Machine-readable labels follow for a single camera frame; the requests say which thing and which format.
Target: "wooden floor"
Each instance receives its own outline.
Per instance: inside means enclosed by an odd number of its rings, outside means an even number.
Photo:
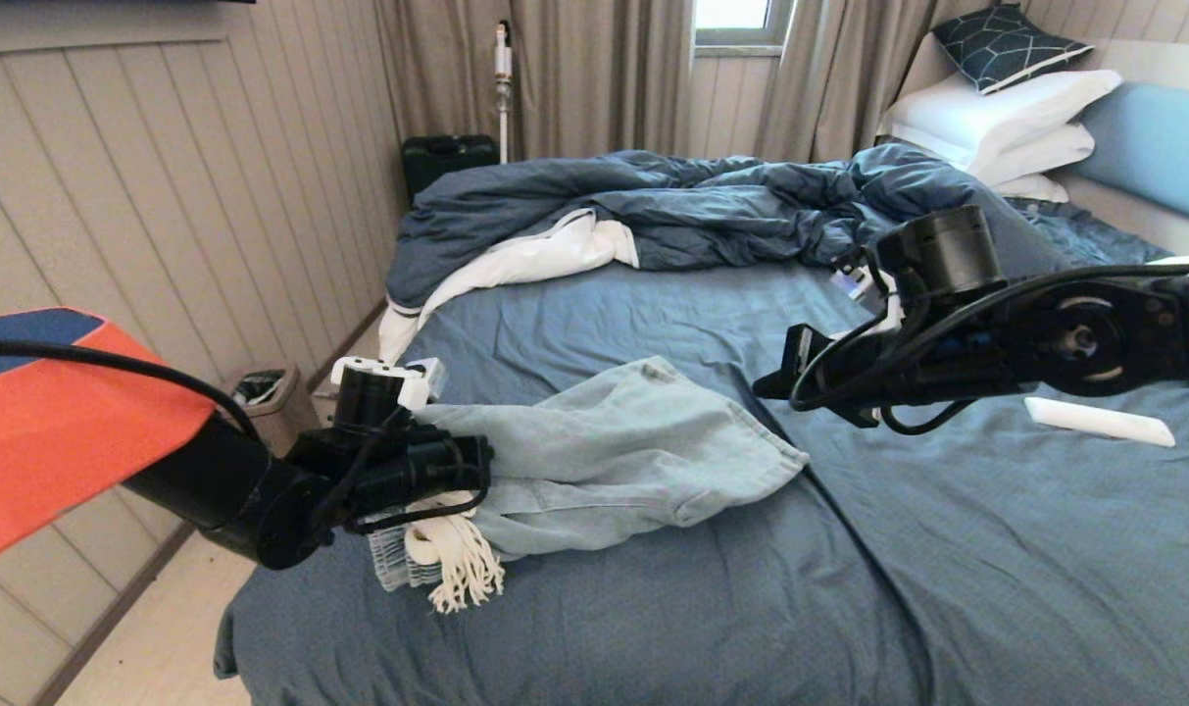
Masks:
[[[58,700],[58,706],[249,706],[212,674],[224,607],[254,565],[194,534]]]

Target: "mattress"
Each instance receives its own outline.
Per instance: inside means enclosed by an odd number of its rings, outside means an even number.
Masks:
[[[1189,384],[1090,401],[1162,417],[1174,448],[1038,428],[1017,397],[902,437],[751,396],[786,327],[863,320],[826,277],[611,264],[451,301],[409,352],[449,365],[442,402],[528,405],[662,355],[811,464],[693,528],[508,563],[451,616],[339,535],[254,572],[218,674],[259,705],[1189,704]]]

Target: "trash can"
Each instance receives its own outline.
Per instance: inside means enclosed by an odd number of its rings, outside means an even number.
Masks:
[[[284,456],[307,429],[315,429],[320,420],[310,396],[302,385],[298,366],[251,366],[228,378],[234,380],[228,390],[240,405],[259,436],[277,456]]]

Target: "curtain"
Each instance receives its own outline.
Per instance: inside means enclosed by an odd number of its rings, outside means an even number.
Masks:
[[[497,134],[493,27],[511,23],[512,159],[684,151],[693,0],[378,0],[402,138]]]
[[[873,146],[925,32],[989,0],[797,0],[756,156],[845,159]]]

